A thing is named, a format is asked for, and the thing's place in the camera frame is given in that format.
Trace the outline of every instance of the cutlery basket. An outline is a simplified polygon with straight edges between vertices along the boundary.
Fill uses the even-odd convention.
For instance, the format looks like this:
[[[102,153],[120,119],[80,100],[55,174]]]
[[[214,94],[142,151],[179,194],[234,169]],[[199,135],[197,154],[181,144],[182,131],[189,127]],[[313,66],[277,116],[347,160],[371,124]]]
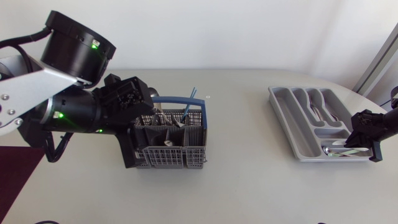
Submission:
[[[139,147],[138,158],[145,163],[138,169],[202,169],[206,162],[206,108],[205,101],[194,98],[158,96],[152,97],[154,103],[179,103],[201,106],[201,109],[188,110],[183,120],[184,126],[167,124],[162,114],[143,115],[136,119],[136,139]],[[169,121],[181,121],[184,109],[163,110]]]

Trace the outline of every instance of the white table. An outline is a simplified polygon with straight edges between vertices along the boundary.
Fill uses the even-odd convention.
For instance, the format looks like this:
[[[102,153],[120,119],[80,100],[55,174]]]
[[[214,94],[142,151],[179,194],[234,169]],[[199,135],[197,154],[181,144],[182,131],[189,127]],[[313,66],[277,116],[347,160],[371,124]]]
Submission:
[[[76,134],[57,163],[42,159],[4,223],[398,222],[398,136],[382,142],[382,162],[299,162],[267,88],[328,87],[353,114],[385,113],[362,96],[285,71],[112,72],[138,76],[162,96],[197,87],[209,126],[204,168],[125,169],[114,136]],[[17,132],[0,143],[27,145]]]

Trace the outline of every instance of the gray cutlery tray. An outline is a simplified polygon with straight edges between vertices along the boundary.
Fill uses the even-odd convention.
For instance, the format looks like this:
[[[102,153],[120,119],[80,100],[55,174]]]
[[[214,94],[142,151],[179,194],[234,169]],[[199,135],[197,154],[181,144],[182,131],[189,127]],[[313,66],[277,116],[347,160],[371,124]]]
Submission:
[[[300,161],[368,161],[372,156],[371,150],[357,152],[354,157],[330,157],[323,152],[322,146],[346,141],[353,130],[352,114],[331,89],[270,86],[268,90],[269,101]],[[311,109],[309,95],[323,120]]]

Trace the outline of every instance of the basket handle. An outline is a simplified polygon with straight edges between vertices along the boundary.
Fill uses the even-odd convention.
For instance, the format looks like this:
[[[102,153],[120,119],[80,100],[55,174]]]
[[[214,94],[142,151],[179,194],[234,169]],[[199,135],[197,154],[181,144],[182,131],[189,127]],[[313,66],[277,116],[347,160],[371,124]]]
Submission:
[[[200,106],[201,117],[203,119],[203,127],[207,129],[206,106],[204,100],[181,96],[154,96],[152,97],[152,101],[154,103],[180,103],[185,105]]]

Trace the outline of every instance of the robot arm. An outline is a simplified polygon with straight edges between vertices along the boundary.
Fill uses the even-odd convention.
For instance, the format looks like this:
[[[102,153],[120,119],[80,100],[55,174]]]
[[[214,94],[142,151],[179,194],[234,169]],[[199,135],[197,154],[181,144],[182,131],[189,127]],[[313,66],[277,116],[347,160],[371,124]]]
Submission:
[[[392,111],[386,114],[375,114],[364,110],[352,118],[353,132],[348,137],[345,147],[366,147],[372,150],[369,160],[382,160],[380,142],[398,133],[398,87],[391,91]]]
[[[41,61],[19,46],[52,32]],[[0,135],[18,129],[32,147],[44,149],[56,162],[73,133],[113,134],[119,140],[125,166],[144,162],[136,156],[134,123],[153,113],[147,85],[137,77],[108,75],[93,91],[116,48],[91,29],[52,11],[37,34],[0,42],[21,56],[0,59]],[[66,132],[55,147],[52,131]]]

